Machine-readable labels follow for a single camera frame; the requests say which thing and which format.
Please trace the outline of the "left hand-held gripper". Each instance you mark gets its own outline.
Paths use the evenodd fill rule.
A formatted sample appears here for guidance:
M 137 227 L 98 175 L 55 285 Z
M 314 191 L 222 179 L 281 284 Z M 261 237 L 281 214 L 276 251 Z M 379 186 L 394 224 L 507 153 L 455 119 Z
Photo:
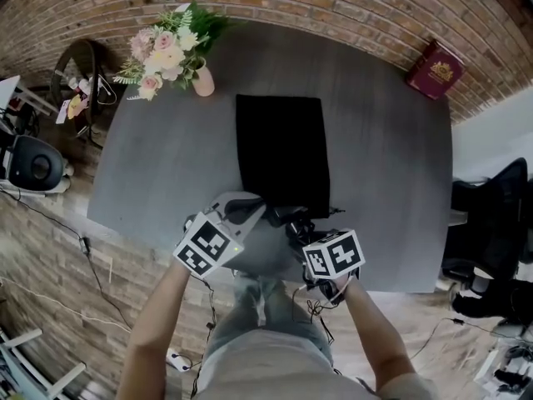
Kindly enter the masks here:
M 266 209 L 256 194 L 225 192 L 187 219 L 172 256 L 203 279 L 244 251 L 245 238 Z

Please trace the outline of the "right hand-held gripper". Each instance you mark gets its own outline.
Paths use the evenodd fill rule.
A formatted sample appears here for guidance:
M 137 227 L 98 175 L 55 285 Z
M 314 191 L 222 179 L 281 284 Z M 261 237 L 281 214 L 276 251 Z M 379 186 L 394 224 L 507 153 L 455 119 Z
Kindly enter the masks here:
M 353 229 L 316 232 L 315 227 L 312 221 L 289 222 L 289 245 L 303 266 L 306 289 L 318 288 L 329 303 L 341 303 L 346 285 L 360 277 L 366 259 Z

